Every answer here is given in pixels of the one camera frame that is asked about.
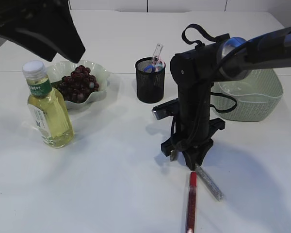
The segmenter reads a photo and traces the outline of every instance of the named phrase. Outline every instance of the bowl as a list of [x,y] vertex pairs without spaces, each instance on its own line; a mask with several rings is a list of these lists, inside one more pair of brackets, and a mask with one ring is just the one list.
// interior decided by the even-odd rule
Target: bowl
[[62,79],[63,76],[70,76],[70,73],[80,65],[89,67],[91,69],[90,74],[95,75],[97,83],[99,84],[99,89],[98,91],[91,93],[87,100],[83,103],[73,103],[71,101],[65,100],[67,109],[79,109],[90,102],[101,100],[103,96],[106,95],[107,78],[109,77],[110,73],[98,63],[87,60],[81,60],[77,64],[70,61],[61,61],[54,64],[53,66],[47,67],[50,82],[58,82]]
[[[215,113],[227,120],[257,122],[264,120],[283,96],[283,88],[273,69],[253,70],[241,81],[214,83],[212,92],[232,96],[237,107],[230,113]],[[219,110],[234,105],[230,99],[211,96],[211,103]]]

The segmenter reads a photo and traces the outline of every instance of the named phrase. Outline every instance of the red marker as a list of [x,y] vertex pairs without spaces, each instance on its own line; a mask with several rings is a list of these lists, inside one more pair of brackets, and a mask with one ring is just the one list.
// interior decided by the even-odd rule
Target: red marker
[[189,198],[188,198],[188,212],[186,216],[186,233],[194,233],[195,225],[195,209],[196,209],[196,187],[197,175],[192,171],[190,176]]

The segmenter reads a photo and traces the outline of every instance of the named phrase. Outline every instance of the tabletop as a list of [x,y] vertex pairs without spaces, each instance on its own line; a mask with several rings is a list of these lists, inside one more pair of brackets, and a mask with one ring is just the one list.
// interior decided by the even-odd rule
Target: tabletop
[[[162,59],[169,64],[175,53],[194,48],[181,39],[183,30],[192,23],[200,24],[212,36],[230,33],[230,36],[244,39],[283,28],[267,12],[129,13],[72,10],[71,14],[86,48],[82,59],[99,63],[112,73],[135,73],[136,61],[152,56],[158,42],[164,45]],[[188,30],[187,36],[191,40],[200,39],[209,44],[194,30]],[[40,58],[9,41],[0,47],[2,71],[20,71],[22,65],[30,60]],[[53,63],[61,60],[64,58],[56,55]],[[276,72],[291,75],[291,68],[277,69]]]
[[[291,76],[279,77],[285,94],[267,119],[227,121],[213,137],[203,168],[226,198],[198,182],[196,232],[291,233]],[[105,99],[69,111],[75,139],[53,149],[22,73],[0,71],[0,233],[184,232],[190,171],[160,151],[171,118],[137,99],[135,74],[108,82]],[[166,75],[157,104],[176,97]]]

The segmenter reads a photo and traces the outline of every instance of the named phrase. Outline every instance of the green bottle label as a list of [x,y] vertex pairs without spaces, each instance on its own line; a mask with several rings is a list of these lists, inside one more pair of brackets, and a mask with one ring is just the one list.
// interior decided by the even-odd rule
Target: green bottle label
[[38,85],[28,84],[28,87],[31,94],[37,97],[46,96],[52,90],[52,85],[49,80]]

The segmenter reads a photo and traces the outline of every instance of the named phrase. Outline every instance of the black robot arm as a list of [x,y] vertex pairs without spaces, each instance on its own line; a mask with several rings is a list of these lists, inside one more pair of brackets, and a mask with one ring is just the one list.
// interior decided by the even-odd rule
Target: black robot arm
[[214,38],[196,24],[188,28],[197,29],[215,43],[190,42],[183,32],[186,43],[197,45],[193,50],[176,54],[170,62],[178,99],[155,107],[153,113],[157,119],[173,116],[171,137],[162,143],[162,152],[169,156],[173,150],[181,151],[187,166],[195,170],[212,147],[213,134],[225,128],[223,120],[210,120],[213,82],[242,80],[253,69],[291,67],[291,27],[249,41],[229,38],[228,34]]
[[0,37],[47,61],[60,53],[77,63],[85,52],[68,0],[0,0]]

